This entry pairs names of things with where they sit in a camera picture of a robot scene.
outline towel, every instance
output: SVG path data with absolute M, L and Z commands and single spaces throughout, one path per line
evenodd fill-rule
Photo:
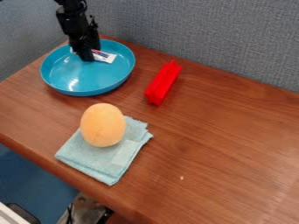
M 67 165 L 112 186 L 124 175 L 143 145 L 154 137 L 147 123 L 126 116 L 126 134 L 119 144 L 106 148 L 90 145 L 80 129 L 62 146 L 55 157 Z

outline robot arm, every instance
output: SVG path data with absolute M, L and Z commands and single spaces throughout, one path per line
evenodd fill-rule
M 60 28 L 70 36 L 70 46 L 72 51 L 84 61 L 94 61 L 91 49 L 100 50 L 99 31 L 95 18 L 91 16 L 91 22 L 87 19 L 87 1 L 86 0 L 55 0 L 60 5 L 56 10 L 56 17 L 60 22 Z

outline wooden table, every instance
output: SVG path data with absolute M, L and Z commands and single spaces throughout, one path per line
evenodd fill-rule
M 298 223 L 299 95 L 176 59 L 182 74 L 158 108 L 143 92 L 174 57 L 120 42 L 136 66 L 110 94 L 55 92 L 39 73 L 46 56 L 0 83 L 0 142 L 134 223 Z M 99 102 L 154 133 L 112 187 L 54 156 Z

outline blue bowl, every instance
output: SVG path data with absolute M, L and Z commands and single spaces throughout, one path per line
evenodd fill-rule
M 74 96 L 100 95 L 118 88 L 127 80 L 136 57 L 132 51 L 112 40 L 100 40 L 102 51 L 116 54 L 112 64 L 82 61 L 64 45 L 42 63 L 42 78 L 60 93 Z

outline gray wall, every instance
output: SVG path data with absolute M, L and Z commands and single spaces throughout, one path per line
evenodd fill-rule
M 88 0 L 88 8 L 102 33 L 299 92 L 297 0 Z M 3 76 L 62 41 L 54 11 L 51 0 L 0 3 L 2 20 L 22 21 L 14 35 L 2 30 Z

